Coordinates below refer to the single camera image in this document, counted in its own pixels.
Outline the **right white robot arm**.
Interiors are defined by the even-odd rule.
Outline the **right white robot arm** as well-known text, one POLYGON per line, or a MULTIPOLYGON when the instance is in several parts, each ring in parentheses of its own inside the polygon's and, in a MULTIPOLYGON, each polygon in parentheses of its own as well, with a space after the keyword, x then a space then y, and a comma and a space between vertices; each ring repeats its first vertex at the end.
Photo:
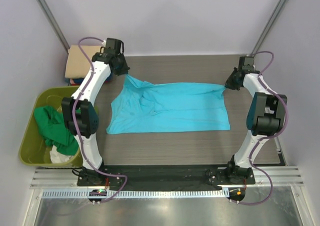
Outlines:
POLYGON ((228 182, 241 184, 254 178, 253 163, 263 145, 285 128, 288 99, 269 87, 262 73, 255 69, 253 56, 239 58, 238 67, 234 68, 225 86, 231 90, 245 88, 252 96, 246 118, 247 135, 222 173, 228 182))

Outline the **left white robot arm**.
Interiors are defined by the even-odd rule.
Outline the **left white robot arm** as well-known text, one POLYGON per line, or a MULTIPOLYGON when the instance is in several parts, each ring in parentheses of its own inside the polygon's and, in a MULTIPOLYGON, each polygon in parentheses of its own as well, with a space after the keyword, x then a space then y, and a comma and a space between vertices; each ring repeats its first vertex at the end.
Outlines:
POLYGON ((96 132, 99 116, 94 108, 96 97, 111 75, 129 72, 124 43, 120 39, 107 38, 89 62, 89 70, 79 88, 70 97, 61 101, 65 127, 78 143, 82 156, 82 167, 78 173, 78 185, 100 186, 109 178, 104 172, 104 161, 98 149, 96 132))

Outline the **light blue t shirt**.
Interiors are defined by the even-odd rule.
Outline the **light blue t shirt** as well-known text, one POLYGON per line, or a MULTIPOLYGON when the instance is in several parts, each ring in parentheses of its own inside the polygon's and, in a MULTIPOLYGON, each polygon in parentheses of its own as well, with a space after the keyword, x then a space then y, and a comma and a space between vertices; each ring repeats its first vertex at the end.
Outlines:
POLYGON ((228 131, 230 123, 220 84, 152 84, 130 75, 111 103, 109 135, 228 131))

